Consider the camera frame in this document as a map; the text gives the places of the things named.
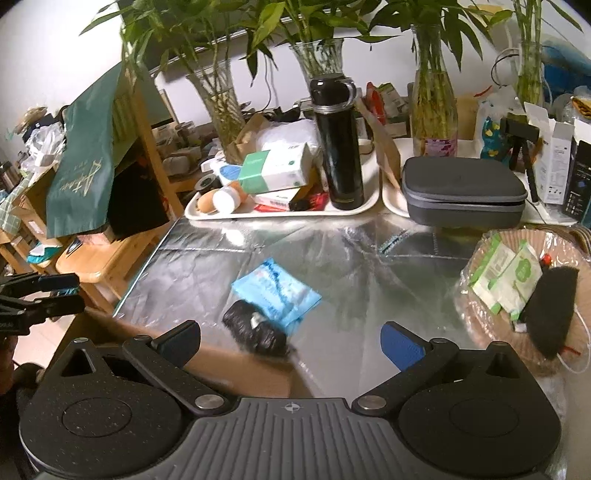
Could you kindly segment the black soft item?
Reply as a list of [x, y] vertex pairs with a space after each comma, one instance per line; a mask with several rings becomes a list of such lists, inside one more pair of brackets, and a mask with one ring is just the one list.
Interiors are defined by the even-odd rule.
[[284, 358], [290, 353], [287, 334], [259, 307], [245, 300], [237, 300], [225, 311], [222, 324], [238, 346], [249, 353], [273, 358]]

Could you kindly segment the blue wet wipes pack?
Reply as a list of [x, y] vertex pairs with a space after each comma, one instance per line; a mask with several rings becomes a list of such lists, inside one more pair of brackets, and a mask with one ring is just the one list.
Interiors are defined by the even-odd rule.
[[293, 335], [304, 316], [322, 301], [318, 292], [290, 275], [273, 258], [236, 279], [231, 289], [239, 299], [259, 308], [287, 336]]

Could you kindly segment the wooden chair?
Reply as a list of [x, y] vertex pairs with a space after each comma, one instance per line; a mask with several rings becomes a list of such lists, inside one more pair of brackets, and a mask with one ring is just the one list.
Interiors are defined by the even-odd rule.
[[107, 313], [127, 291], [133, 265], [183, 207], [165, 173], [153, 130], [171, 122], [149, 75], [122, 65], [113, 101], [114, 179], [106, 223], [73, 236], [80, 246], [63, 253], [60, 273], [79, 277], [92, 304]]

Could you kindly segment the green wipes pack in basket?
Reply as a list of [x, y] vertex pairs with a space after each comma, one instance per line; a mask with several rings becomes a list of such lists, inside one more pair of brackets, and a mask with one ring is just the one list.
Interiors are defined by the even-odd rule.
[[488, 238], [469, 285], [493, 314], [505, 311], [511, 322], [518, 322], [541, 276], [539, 256], [526, 239], [513, 248], [496, 232]]

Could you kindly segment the woven basket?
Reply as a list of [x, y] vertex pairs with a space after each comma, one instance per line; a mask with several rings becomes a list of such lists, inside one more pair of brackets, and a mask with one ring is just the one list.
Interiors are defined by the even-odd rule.
[[477, 346], [506, 342], [535, 375], [590, 366], [590, 259], [557, 233], [484, 234], [454, 303]]

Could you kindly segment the green hanging cloth bag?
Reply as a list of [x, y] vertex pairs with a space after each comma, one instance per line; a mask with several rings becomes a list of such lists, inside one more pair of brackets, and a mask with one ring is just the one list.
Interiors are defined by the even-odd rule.
[[114, 179], [113, 101], [122, 66], [115, 65], [65, 109], [66, 145], [46, 198], [46, 235], [94, 231], [107, 221]]

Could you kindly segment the black tape roll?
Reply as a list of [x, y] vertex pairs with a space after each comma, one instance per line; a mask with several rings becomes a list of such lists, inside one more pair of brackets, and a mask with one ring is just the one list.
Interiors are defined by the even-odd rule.
[[194, 190], [195, 192], [199, 193], [200, 195], [204, 195], [205, 193], [219, 189], [222, 187], [221, 180], [218, 178], [217, 175], [214, 173], [208, 173], [202, 176], [197, 183], [195, 184]]

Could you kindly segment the grey zippered hard case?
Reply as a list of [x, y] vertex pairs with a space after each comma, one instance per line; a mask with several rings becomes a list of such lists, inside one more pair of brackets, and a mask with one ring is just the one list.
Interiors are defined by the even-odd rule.
[[495, 160], [412, 157], [402, 170], [410, 218], [431, 227], [508, 229], [517, 226], [528, 192]]

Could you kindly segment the brown paper bag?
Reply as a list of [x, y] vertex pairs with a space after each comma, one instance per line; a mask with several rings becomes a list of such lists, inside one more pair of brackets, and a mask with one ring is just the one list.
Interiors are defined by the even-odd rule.
[[356, 99], [356, 110], [362, 114], [373, 132], [380, 169], [395, 188], [401, 189], [401, 154], [397, 145], [385, 126], [370, 112], [361, 98]]

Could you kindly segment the green white tissue box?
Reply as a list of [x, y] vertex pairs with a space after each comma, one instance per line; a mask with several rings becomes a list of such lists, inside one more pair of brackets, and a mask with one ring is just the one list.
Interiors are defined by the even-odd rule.
[[293, 189], [308, 184], [312, 157], [305, 143], [250, 153], [242, 163], [238, 183], [248, 194]]

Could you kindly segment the black thermos bottle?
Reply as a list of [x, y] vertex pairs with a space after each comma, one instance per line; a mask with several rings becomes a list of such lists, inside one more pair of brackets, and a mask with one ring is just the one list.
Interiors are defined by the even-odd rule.
[[329, 199], [339, 210], [355, 210], [365, 202], [355, 118], [356, 86], [344, 74], [325, 74], [311, 79], [310, 94]]

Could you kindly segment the left glass vase bamboo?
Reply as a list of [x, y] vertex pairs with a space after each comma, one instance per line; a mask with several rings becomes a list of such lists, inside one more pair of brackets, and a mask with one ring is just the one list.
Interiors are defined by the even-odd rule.
[[178, 65], [204, 102], [225, 160], [242, 163], [235, 141], [245, 128], [230, 72], [231, 36], [245, 19], [246, 1], [116, 1], [103, 6], [82, 30], [119, 17], [121, 58], [135, 74], [150, 47], [161, 50], [157, 73]]

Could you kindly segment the glass vase bamboo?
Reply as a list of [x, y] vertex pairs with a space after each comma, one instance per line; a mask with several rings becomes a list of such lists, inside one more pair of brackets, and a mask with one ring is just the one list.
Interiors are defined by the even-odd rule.
[[458, 153], [457, 100], [443, 47], [462, 65], [464, 40], [482, 55], [478, 38], [489, 38], [493, 14], [473, 1], [388, 1], [374, 15], [372, 27], [413, 33], [416, 58], [411, 92], [411, 131], [417, 156], [454, 157]]
[[259, 55], [273, 59], [273, 44], [290, 47], [307, 80], [338, 73], [344, 42], [335, 37], [338, 29], [352, 31], [353, 40], [370, 45], [392, 38], [373, 35], [365, 21], [379, 5], [378, 1], [250, 1], [243, 8], [242, 21], [250, 76], [259, 72]]
[[161, 50], [157, 73], [178, 65], [204, 102], [225, 160], [242, 163], [235, 141], [245, 128], [230, 72], [231, 36], [245, 19], [246, 1], [116, 1], [103, 6], [82, 30], [119, 17], [121, 58], [135, 74], [150, 47]]

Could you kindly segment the right glass vase bamboo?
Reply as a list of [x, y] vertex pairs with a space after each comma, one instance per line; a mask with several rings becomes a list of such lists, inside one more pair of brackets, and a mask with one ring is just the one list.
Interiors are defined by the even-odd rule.
[[473, 1], [388, 1], [374, 15], [372, 27], [413, 33], [416, 58], [411, 92], [411, 131], [417, 156], [454, 157], [458, 153], [457, 100], [443, 47], [462, 65], [464, 40], [482, 55], [478, 38], [489, 38], [493, 14]]

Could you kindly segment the middle glass vase bamboo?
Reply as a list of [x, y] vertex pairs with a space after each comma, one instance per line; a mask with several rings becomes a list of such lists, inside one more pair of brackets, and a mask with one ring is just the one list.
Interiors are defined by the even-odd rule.
[[243, 8], [242, 21], [250, 76], [259, 72], [259, 55], [273, 59], [273, 44], [290, 47], [307, 80], [338, 73], [344, 42], [335, 37], [338, 29], [352, 31], [353, 40], [370, 45], [392, 38], [373, 35], [365, 21], [379, 5], [378, 1], [250, 1]]

